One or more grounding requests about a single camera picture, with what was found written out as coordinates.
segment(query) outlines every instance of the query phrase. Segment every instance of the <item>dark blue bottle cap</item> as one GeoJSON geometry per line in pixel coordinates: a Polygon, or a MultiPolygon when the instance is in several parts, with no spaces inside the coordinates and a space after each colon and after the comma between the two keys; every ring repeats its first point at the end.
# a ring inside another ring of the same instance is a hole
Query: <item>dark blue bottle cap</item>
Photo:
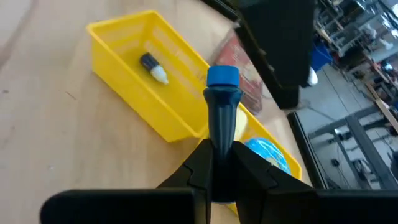
{"type": "Polygon", "coordinates": [[[207,86],[239,86],[239,70],[231,65],[216,65],[207,70],[207,86]]]}

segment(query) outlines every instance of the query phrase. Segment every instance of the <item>wooden table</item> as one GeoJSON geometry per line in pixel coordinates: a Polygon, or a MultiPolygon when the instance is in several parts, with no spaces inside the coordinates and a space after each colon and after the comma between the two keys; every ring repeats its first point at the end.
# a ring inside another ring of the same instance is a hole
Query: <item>wooden table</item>
{"type": "MultiPolygon", "coordinates": [[[[0,30],[1,223],[38,223],[43,202],[66,189],[155,187],[194,149],[197,139],[167,144],[91,72],[85,26],[155,9],[208,59],[230,21],[194,0],[5,0],[0,8],[8,21],[0,30]]],[[[285,114],[273,100],[264,108],[260,120],[304,168],[285,114]]],[[[223,205],[212,220],[238,223],[223,205]]]]}

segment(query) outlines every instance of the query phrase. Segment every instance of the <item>blue object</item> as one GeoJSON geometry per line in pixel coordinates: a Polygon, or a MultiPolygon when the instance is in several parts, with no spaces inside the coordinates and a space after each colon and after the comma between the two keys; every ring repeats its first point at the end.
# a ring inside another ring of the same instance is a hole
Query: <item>blue object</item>
{"type": "Polygon", "coordinates": [[[239,70],[231,65],[216,65],[207,70],[207,86],[239,86],[239,70]]]}
{"type": "Polygon", "coordinates": [[[244,144],[257,155],[261,156],[268,162],[272,163],[274,166],[291,175],[289,165],[287,164],[284,155],[269,140],[264,138],[256,138],[248,140],[244,144]]]}
{"type": "Polygon", "coordinates": [[[319,71],[321,68],[332,62],[333,59],[330,56],[328,49],[324,44],[320,44],[318,46],[314,46],[314,49],[312,51],[312,62],[311,62],[311,67],[314,69],[314,71],[319,71]]]}
{"type": "Polygon", "coordinates": [[[213,195],[214,202],[229,203],[235,198],[229,192],[234,185],[231,172],[231,146],[234,141],[236,108],[242,97],[239,71],[233,66],[214,66],[208,69],[207,88],[203,91],[208,107],[208,126],[213,144],[213,195]]]}

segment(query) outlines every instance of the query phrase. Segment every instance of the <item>yellow plastic tray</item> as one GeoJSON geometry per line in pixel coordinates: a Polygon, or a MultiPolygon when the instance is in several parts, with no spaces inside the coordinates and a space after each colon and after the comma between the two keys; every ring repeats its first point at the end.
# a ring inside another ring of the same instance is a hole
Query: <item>yellow plastic tray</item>
{"type": "MultiPolygon", "coordinates": [[[[302,168],[300,164],[293,158],[290,153],[286,151],[286,149],[281,146],[275,138],[272,136],[271,133],[269,133],[263,125],[242,105],[242,103],[239,104],[239,108],[244,111],[246,116],[248,117],[248,123],[246,126],[246,129],[244,131],[244,134],[242,138],[240,139],[241,142],[245,142],[249,139],[252,138],[265,138],[270,140],[284,155],[289,168],[290,168],[290,173],[293,177],[295,177],[298,180],[302,180],[302,168]]],[[[209,136],[208,132],[204,135],[202,139],[198,142],[201,143],[201,141],[209,136]]],[[[236,209],[235,204],[228,205],[230,209],[236,214],[238,214],[238,211],[236,209]]]]}
{"type": "Polygon", "coordinates": [[[203,136],[207,107],[202,95],[209,65],[155,11],[89,24],[93,71],[167,142],[203,136]],[[150,52],[169,84],[139,63],[150,52]]]}

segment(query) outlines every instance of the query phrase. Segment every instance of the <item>gray floor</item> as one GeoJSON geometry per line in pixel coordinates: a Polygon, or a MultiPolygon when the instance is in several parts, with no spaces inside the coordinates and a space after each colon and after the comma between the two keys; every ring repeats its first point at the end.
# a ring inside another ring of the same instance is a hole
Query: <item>gray floor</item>
{"type": "MultiPolygon", "coordinates": [[[[351,113],[373,104],[369,98],[364,96],[364,93],[367,94],[364,86],[358,85],[356,88],[331,66],[324,66],[322,70],[317,72],[317,75],[318,84],[303,89],[300,96],[303,101],[309,101],[310,106],[317,111],[304,108],[297,112],[305,132],[310,133],[326,124],[344,118],[351,113]]],[[[360,122],[365,124],[380,117],[380,114],[375,114],[362,119],[360,122]]],[[[372,129],[367,134],[371,139],[376,139],[387,134],[387,131],[384,129],[372,129]]],[[[323,167],[323,172],[344,189],[359,188],[337,144],[324,144],[326,139],[332,137],[331,134],[325,134],[312,139],[312,144],[315,146],[315,152],[323,167]],[[340,161],[340,169],[331,165],[330,161],[333,158],[340,161]]],[[[351,160],[364,159],[359,149],[350,151],[350,149],[355,148],[357,145],[354,139],[351,138],[349,141],[344,141],[343,144],[345,149],[348,149],[346,151],[351,160]]],[[[387,166],[390,166],[391,161],[387,155],[391,151],[389,145],[393,150],[398,149],[397,139],[388,137],[385,138],[385,141],[375,142],[374,145],[387,166]]],[[[377,183],[371,185],[375,189],[379,188],[377,183]]]]}

